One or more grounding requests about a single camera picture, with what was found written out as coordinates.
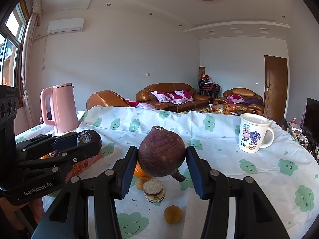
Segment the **person left hand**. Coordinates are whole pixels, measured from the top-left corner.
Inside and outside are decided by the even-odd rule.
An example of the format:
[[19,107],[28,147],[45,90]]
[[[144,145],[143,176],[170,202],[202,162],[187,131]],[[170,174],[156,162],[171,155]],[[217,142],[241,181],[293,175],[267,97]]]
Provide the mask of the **person left hand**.
[[25,228],[22,219],[17,214],[18,211],[25,206],[29,206],[34,220],[37,222],[37,224],[39,224],[43,215],[45,214],[43,208],[43,200],[41,197],[20,206],[13,206],[6,198],[1,198],[1,209],[3,210],[3,213],[5,214],[7,220],[16,230],[23,230]]

